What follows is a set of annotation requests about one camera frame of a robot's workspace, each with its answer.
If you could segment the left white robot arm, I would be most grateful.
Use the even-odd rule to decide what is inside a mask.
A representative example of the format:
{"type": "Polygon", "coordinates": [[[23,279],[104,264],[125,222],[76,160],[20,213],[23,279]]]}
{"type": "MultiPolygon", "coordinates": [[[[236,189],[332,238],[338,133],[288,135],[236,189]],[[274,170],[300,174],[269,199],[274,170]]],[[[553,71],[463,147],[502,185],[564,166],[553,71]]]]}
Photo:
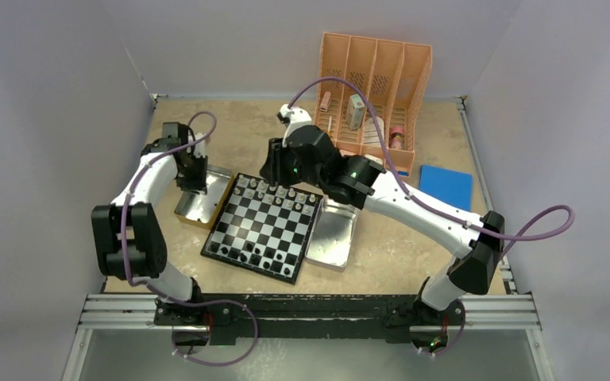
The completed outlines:
{"type": "Polygon", "coordinates": [[[207,190],[205,133],[167,122],[160,138],[141,151],[140,163],[125,189],[107,205],[91,211],[100,272],[132,286],[144,285],[187,325],[201,321],[205,303],[198,283],[168,262],[156,204],[170,183],[182,191],[207,190]]]}

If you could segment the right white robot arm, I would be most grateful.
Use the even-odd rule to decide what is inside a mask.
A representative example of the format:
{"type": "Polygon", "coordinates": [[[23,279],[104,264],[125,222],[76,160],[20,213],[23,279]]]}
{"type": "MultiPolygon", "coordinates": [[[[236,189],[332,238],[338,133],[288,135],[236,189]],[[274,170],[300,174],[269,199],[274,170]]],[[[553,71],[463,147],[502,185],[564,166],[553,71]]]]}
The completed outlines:
{"type": "Polygon", "coordinates": [[[420,321],[436,321],[464,294],[488,293],[502,251],[500,214],[459,210],[407,186],[373,160],[343,156],[314,125],[270,139],[260,175],[273,186],[317,187],[338,204],[390,217],[445,248],[453,259],[423,283],[414,302],[420,321]]]}

